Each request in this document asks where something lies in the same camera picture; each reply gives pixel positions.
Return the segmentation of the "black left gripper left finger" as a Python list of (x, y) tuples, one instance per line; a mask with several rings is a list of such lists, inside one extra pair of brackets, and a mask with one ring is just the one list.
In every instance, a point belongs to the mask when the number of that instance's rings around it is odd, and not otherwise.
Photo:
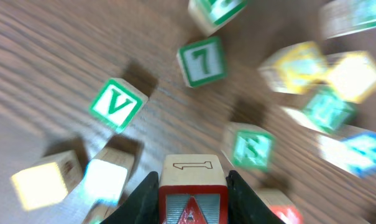
[(101, 224), (159, 224), (158, 173), (152, 171)]

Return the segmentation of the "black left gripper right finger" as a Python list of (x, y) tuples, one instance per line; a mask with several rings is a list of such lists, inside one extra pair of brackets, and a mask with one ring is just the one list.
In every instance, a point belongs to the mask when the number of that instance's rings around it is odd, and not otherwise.
[(236, 170), (226, 177), (228, 224), (284, 224)]

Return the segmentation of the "red A wooden block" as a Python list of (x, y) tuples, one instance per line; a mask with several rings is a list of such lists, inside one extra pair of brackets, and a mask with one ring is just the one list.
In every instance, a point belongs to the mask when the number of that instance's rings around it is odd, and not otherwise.
[(218, 156), (167, 155), (158, 203), (160, 223), (227, 224), (228, 189)]

